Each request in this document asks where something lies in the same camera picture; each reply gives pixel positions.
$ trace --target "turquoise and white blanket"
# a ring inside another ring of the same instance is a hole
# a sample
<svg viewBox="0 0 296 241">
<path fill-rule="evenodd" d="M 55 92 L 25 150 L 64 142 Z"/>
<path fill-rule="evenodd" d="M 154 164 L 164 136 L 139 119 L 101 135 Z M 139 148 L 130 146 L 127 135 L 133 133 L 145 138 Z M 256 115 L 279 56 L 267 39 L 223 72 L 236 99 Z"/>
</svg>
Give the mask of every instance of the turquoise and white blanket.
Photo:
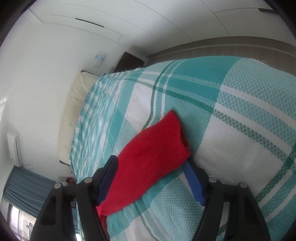
<svg viewBox="0 0 296 241">
<path fill-rule="evenodd" d="M 171 109 L 195 163 L 223 183 L 246 182 L 272 240 L 280 240 L 296 219 L 296 77 L 256 60 L 201 57 L 100 77 L 73 137 L 70 161 L 78 181 Z M 114 241 L 191 240 L 202 212 L 178 169 L 108 216 L 108 233 Z M 217 240 L 227 212 L 225 204 Z"/>
</svg>

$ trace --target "red cloth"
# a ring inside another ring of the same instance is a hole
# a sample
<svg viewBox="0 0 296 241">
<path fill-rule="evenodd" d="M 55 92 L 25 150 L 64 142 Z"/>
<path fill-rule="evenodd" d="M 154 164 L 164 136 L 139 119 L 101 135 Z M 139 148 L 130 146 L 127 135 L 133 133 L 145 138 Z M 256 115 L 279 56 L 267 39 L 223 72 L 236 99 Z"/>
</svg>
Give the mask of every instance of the red cloth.
<svg viewBox="0 0 296 241">
<path fill-rule="evenodd" d="M 172 110 L 157 124 L 136 135 L 119 154 L 118 170 L 106 200 L 97 207 L 104 229 L 106 216 L 139 199 L 189 156 L 188 141 Z"/>
</svg>

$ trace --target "wall-mounted air conditioner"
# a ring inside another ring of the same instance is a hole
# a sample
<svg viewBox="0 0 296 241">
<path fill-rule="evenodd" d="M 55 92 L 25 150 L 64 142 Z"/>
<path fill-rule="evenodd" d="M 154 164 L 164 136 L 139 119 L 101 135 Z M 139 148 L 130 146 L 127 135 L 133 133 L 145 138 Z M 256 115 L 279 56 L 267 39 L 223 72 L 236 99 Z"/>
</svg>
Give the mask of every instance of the wall-mounted air conditioner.
<svg viewBox="0 0 296 241">
<path fill-rule="evenodd" d="M 9 148 L 11 161 L 14 165 L 16 165 L 17 167 L 20 167 L 22 165 L 22 162 L 20 159 L 20 145 L 19 145 L 18 133 L 15 133 L 14 131 L 8 131 L 7 141 L 8 141 L 8 148 Z"/>
</svg>

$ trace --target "metal screw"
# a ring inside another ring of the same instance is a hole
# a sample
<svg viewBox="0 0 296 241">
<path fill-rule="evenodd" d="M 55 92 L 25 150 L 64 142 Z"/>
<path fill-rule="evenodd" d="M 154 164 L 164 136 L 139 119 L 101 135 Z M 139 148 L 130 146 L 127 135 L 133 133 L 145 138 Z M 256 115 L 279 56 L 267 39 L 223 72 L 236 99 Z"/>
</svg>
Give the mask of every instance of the metal screw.
<svg viewBox="0 0 296 241">
<path fill-rule="evenodd" d="M 209 177 L 209 181 L 211 183 L 215 183 L 215 182 L 217 182 L 217 178 L 215 178 L 215 177 Z"/>
<path fill-rule="evenodd" d="M 55 189 L 58 189 L 58 188 L 60 188 L 61 187 L 61 184 L 60 183 L 56 183 L 55 185 L 54 185 L 54 188 Z"/>
<path fill-rule="evenodd" d="M 248 187 L 248 185 L 247 185 L 246 183 L 244 183 L 244 182 L 241 182 L 239 185 L 240 185 L 242 188 L 247 188 L 247 187 Z"/>
<path fill-rule="evenodd" d="M 92 181 L 92 178 L 91 177 L 87 177 L 84 179 L 84 182 L 85 183 L 90 183 Z"/>
</svg>

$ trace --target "bedroom wall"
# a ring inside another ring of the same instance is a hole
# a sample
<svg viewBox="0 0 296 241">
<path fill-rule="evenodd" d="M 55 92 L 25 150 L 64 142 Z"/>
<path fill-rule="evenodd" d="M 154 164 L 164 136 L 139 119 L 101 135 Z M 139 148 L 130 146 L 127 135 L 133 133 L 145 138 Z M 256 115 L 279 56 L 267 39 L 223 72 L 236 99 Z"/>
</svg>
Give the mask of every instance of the bedroom wall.
<svg viewBox="0 0 296 241">
<path fill-rule="evenodd" d="M 0 48 L 0 89 L 5 86 L 0 101 L 6 98 L 0 177 L 4 163 L 9 165 L 7 129 L 19 133 L 20 153 L 28 169 L 32 166 L 33 172 L 54 180 L 66 175 L 67 168 L 57 158 L 57 140 L 72 82 L 82 69 L 97 75 L 109 73 L 127 50 L 99 35 L 42 23 L 32 12 L 24 13 Z M 100 52 L 107 56 L 96 68 L 94 56 Z"/>
<path fill-rule="evenodd" d="M 8 217 L 8 209 L 9 209 L 9 202 L 5 198 L 2 198 L 0 202 L 0 211 L 3 214 L 3 217 L 5 218 L 6 221 Z"/>
</svg>

